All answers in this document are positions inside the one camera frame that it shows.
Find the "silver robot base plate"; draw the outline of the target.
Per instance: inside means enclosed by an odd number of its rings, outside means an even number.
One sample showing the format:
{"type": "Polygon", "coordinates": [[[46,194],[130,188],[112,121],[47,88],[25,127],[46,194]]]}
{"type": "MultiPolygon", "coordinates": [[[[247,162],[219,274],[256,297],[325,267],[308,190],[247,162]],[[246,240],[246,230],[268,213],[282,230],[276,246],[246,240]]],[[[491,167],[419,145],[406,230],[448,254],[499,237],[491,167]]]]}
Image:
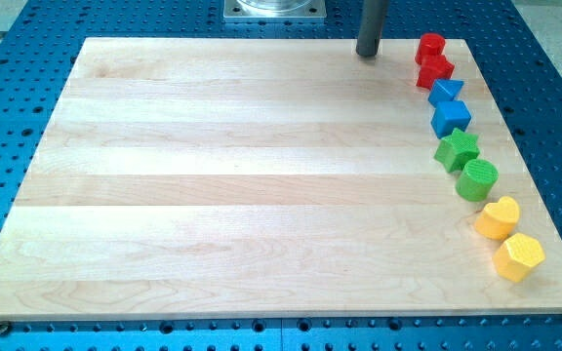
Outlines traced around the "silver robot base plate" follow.
{"type": "Polygon", "coordinates": [[[238,22],[322,22],[325,0],[224,0],[223,20],[238,22]]]}

